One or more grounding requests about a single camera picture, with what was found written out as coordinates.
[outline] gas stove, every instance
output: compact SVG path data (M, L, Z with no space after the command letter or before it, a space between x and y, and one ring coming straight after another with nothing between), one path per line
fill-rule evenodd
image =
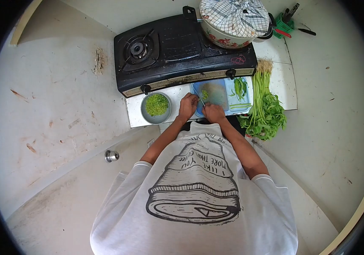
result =
M211 43L200 23L176 15L114 37L118 90L126 97L207 79L254 75L252 44L229 50Z

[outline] door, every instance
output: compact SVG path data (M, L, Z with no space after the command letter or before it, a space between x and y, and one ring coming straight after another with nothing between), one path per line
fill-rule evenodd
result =
M93 255L90 232L109 188L120 172L119 180L128 174L147 144L160 135L158 126L139 129L123 134L125 139L108 148L119 153L117 161L107 163L106 150L101 151L48 185L7 219L23 252Z

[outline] cutting board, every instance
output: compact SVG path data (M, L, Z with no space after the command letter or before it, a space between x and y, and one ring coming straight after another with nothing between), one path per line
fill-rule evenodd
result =
M252 83L251 78L244 77L247 81L248 87L252 89ZM234 91L234 80L230 78L224 78L224 79L212 79L208 81L202 81L202 82L195 82L190 84L190 92L192 94L199 94L199 96L203 99L203 90L206 90L208 93L208 98L203 99L204 103L211 103L214 105L220 105L226 115L232 115L232 114L238 114L238 113L244 113L250 110L250 107L243 107L243 108L235 108L235 109L229 109L229 105L235 105L235 104L244 104L250 102L250 97L247 93L244 96L244 99L239 101L237 97L230 96L232 94L231 89ZM195 115L204 118L204 115L202 114L202 108L203 104L201 101L198 102Z

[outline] stove knob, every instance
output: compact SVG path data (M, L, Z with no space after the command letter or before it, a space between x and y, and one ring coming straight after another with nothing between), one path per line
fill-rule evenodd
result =
M140 89L142 92L144 92L145 95L147 95L148 92L151 92L151 86L149 85L142 85Z
M234 76L236 75L236 70L235 69L228 69L225 74L230 79L234 79Z

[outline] person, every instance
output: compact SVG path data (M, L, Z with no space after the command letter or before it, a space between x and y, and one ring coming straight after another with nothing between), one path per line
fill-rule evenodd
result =
M191 122L188 93L179 115L110 191L90 235L95 255L295 254L288 189L277 187L223 109L206 104L209 125Z

